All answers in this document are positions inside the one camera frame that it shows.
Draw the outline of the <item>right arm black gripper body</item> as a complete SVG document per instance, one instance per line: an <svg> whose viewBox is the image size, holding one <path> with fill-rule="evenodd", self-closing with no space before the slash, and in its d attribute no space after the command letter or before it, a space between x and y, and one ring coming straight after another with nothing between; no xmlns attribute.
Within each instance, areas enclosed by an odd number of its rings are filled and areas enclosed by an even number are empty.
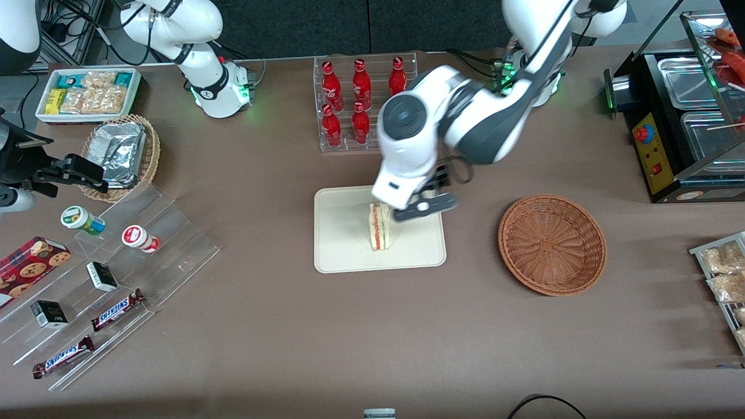
<svg viewBox="0 0 745 419"><path fill-rule="evenodd" d="M52 158L44 146L53 139L39 136L2 118L2 184L13 188L35 188L51 183L47 169Z"/></svg>

